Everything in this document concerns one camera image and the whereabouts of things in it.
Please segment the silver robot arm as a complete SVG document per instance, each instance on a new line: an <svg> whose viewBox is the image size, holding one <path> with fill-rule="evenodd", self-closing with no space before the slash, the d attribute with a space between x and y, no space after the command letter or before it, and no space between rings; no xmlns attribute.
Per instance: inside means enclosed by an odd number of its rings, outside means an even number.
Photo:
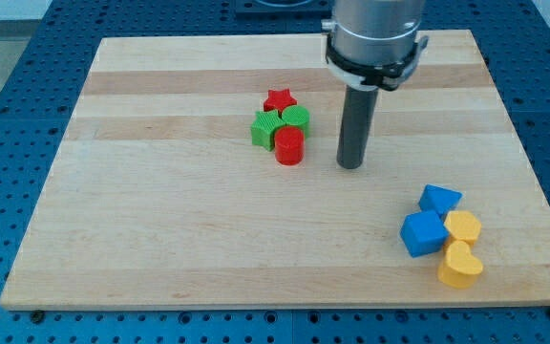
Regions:
<svg viewBox="0 0 550 344"><path fill-rule="evenodd" d="M335 0L322 21L326 62L350 88L394 91L418 66L429 38L417 38L424 0Z"/></svg>

